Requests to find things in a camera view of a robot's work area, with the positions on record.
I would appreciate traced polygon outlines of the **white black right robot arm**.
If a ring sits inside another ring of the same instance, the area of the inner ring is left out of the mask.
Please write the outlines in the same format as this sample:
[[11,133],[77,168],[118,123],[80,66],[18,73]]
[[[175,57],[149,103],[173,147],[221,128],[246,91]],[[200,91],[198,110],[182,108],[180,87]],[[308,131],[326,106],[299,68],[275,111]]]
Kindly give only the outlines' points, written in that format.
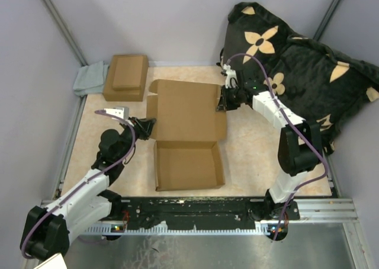
[[248,105],[267,119],[279,131],[278,163],[279,174],[264,198],[262,214],[277,219],[285,212],[288,204],[305,182],[307,174],[320,163],[322,142],[316,123],[294,114],[269,90],[242,71],[228,70],[221,73],[226,77],[221,86],[217,111],[232,111],[242,104]]

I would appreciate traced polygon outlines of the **brown cardboard box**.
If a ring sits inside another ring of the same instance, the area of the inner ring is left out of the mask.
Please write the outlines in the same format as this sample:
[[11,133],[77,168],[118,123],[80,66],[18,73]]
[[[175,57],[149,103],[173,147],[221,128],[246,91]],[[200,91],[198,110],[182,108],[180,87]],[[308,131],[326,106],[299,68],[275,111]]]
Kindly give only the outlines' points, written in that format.
[[227,116],[216,110],[220,85],[156,79],[149,87],[146,116],[156,119],[156,191],[217,189],[225,184],[220,141]]

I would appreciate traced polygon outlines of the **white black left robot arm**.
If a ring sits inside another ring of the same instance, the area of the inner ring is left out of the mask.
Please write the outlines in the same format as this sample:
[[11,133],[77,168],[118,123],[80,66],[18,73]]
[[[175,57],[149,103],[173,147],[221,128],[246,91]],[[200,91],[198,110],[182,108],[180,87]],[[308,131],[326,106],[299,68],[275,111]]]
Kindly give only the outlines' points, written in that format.
[[156,119],[130,117],[119,122],[123,131],[107,129],[101,134],[95,162],[75,186],[28,212],[20,242],[24,258],[45,261],[54,254],[66,255],[73,241],[95,222],[122,215],[120,195],[108,188],[119,178],[137,140],[150,138]]

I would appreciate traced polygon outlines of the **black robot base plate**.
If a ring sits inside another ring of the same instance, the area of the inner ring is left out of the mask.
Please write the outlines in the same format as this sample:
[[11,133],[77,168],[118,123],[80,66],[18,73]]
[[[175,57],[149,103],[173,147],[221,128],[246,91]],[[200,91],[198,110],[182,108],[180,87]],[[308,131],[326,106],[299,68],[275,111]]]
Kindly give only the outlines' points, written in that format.
[[102,222],[125,222],[127,229],[149,229],[165,221],[169,229],[254,229],[276,221],[284,203],[267,197],[124,197]]

